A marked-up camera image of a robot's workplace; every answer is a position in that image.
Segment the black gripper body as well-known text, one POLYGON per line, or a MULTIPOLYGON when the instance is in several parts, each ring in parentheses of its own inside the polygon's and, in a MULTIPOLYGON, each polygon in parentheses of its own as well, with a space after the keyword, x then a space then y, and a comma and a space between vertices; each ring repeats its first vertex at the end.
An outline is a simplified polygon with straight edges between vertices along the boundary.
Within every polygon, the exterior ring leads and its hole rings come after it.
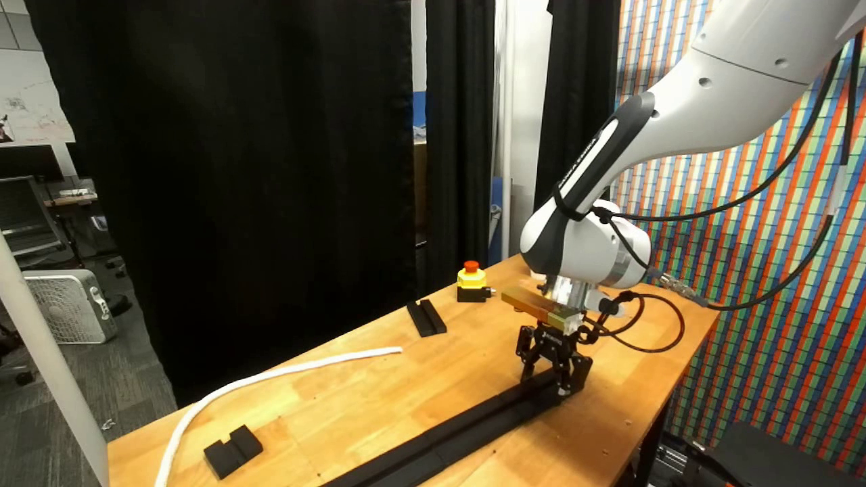
POLYGON ((539 359, 547 359, 559 394, 585 389, 593 359, 576 352, 576 339, 547 325, 522 325, 516 333, 520 378, 526 382, 539 359))

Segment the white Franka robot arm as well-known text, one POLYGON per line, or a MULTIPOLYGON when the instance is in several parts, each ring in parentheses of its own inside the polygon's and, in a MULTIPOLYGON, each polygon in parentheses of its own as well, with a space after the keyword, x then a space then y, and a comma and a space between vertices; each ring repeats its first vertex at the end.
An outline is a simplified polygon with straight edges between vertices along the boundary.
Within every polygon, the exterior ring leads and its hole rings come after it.
POLYGON ((650 237, 601 192, 636 161, 739 146, 773 123, 846 37, 863 30, 866 0, 717 0, 683 56, 645 92, 627 96, 530 213, 520 256, 547 287, 570 282, 566 325, 520 333, 522 375, 552 363, 562 394, 579 393, 589 357, 576 352, 587 311, 609 311, 598 284, 627 289, 645 275, 650 237))

